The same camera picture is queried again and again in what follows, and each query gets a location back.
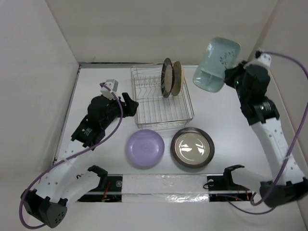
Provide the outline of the light green rectangular dish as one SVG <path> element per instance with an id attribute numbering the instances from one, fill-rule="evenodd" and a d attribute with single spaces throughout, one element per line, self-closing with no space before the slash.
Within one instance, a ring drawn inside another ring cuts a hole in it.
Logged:
<path id="1" fill-rule="evenodd" d="M 235 41 L 213 38 L 193 75 L 193 83 L 208 92 L 220 91 L 224 85 L 225 70 L 233 68 L 240 51 L 241 46 Z"/>

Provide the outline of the dark striped rim plate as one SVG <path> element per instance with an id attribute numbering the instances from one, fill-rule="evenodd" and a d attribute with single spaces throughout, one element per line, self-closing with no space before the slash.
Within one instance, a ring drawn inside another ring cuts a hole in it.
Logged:
<path id="1" fill-rule="evenodd" d="M 166 58 L 161 71 L 161 92 L 164 98 L 168 98 L 174 86 L 174 69 L 172 62 Z"/>

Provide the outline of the purple plastic plate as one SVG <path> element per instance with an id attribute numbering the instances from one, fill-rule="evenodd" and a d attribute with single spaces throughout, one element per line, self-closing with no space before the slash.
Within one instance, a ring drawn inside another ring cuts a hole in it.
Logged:
<path id="1" fill-rule="evenodd" d="M 150 129 L 134 132 L 125 146 L 128 161 L 137 168 L 151 168 L 157 165 L 165 151 L 161 135 Z"/>

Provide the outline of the brown rim cream bowl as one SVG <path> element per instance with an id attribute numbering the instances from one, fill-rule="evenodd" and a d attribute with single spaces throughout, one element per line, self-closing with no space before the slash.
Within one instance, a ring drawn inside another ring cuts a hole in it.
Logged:
<path id="1" fill-rule="evenodd" d="M 214 157 L 215 145 L 209 134 L 202 129 L 182 128 L 171 140 L 170 153 L 183 167 L 204 168 Z"/>

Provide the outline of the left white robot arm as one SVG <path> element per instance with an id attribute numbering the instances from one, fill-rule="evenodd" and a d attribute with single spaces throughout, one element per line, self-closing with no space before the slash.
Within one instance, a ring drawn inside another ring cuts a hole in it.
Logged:
<path id="1" fill-rule="evenodd" d="M 49 228 L 57 227 L 67 214 L 68 206 L 85 193 L 95 189 L 102 191 L 108 186 L 108 172 L 97 165 L 84 169 L 91 152 L 108 140 L 105 130 L 116 119 L 135 116 L 138 102 L 128 93 L 108 99 L 94 97 L 88 112 L 71 136 L 63 155 L 52 167 L 41 173 L 22 193 L 19 209 L 25 209 L 32 217 Z"/>

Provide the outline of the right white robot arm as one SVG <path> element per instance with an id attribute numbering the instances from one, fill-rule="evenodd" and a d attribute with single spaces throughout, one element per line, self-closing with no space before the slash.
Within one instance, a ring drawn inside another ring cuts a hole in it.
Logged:
<path id="1" fill-rule="evenodd" d="M 224 187 L 248 188 L 270 208 L 307 196 L 308 179 L 292 155 L 293 146 L 287 144 L 275 103 L 266 96 L 268 70 L 256 64 L 239 64 L 225 70 L 224 82 L 236 90 L 241 111 L 261 143 L 272 174 L 269 180 L 242 165 L 234 165 L 224 170 Z"/>

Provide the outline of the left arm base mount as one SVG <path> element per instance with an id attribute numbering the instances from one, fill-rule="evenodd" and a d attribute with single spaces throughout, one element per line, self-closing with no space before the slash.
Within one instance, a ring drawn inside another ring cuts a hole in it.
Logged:
<path id="1" fill-rule="evenodd" d="M 109 175 L 106 183 L 100 182 L 99 186 L 78 199 L 78 202 L 122 202 L 122 175 Z"/>

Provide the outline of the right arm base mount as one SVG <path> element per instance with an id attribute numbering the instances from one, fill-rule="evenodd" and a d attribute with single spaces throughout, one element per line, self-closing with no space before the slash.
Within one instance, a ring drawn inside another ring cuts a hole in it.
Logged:
<path id="1" fill-rule="evenodd" d="M 209 193 L 210 202 L 249 201 L 252 192 L 240 185 L 228 185 L 223 175 L 207 175 L 203 188 Z"/>

